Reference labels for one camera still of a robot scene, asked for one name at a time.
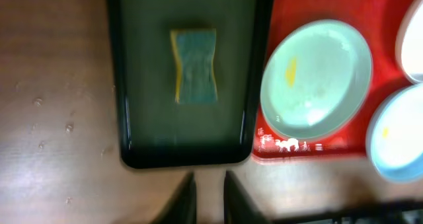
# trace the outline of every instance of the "light blue bowl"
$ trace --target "light blue bowl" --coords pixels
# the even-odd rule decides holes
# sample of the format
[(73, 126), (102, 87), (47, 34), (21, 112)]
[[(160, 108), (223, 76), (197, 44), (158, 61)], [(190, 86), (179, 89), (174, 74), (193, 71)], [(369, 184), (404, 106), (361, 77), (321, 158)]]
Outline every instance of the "light blue bowl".
[(423, 85), (391, 95), (377, 109), (367, 129), (366, 149), (383, 178), (411, 182), (423, 177), (422, 122)]

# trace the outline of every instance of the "wood grain surface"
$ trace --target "wood grain surface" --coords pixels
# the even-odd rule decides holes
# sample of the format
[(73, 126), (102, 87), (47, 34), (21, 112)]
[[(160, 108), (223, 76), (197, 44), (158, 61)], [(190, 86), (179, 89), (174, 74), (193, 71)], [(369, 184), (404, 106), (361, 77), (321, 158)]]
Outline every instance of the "wood grain surface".
[[(146, 223), (188, 172), (120, 162), (107, 30), (105, 0), (0, 0), (0, 223)], [(248, 160), (195, 168), (199, 223), (222, 222), (227, 168), (270, 218), (423, 198), (365, 159)]]

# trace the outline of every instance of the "black tray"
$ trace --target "black tray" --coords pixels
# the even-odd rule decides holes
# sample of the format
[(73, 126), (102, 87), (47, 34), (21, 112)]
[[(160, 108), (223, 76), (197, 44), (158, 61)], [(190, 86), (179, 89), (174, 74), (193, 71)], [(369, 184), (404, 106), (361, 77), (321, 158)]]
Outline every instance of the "black tray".
[[(107, 0), (122, 160), (238, 163), (252, 149), (273, 0)], [(174, 102), (170, 29), (216, 28), (215, 105)]]

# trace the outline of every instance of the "white bowl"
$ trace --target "white bowl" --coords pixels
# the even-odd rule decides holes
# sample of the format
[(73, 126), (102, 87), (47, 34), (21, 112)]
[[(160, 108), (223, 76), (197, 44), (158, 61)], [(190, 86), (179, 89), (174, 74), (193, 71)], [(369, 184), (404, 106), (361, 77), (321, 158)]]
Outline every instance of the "white bowl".
[(266, 66), (260, 92), (264, 118), (285, 137), (328, 135), (358, 111), (371, 70), (369, 47), (350, 25), (320, 20), (302, 26)]
[(409, 81), (423, 83), (423, 0), (414, 0), (401, 23), (395, 57)]
[(373, 115), (367, 155), (381, 176), (408, 182), (423, 175), (423, 85), (387, 98)]

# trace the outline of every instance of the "green sponge scrubber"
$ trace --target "green sponge scrubber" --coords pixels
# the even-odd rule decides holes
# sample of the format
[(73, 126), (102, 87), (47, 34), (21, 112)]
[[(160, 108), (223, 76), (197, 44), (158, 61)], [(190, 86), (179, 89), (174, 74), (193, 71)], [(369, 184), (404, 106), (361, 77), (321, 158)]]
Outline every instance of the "green sponge scrubber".
[(216, 30), (172, 30), (171, 42), (176, 62), (176, 102), (217, 102), (213, 72)]

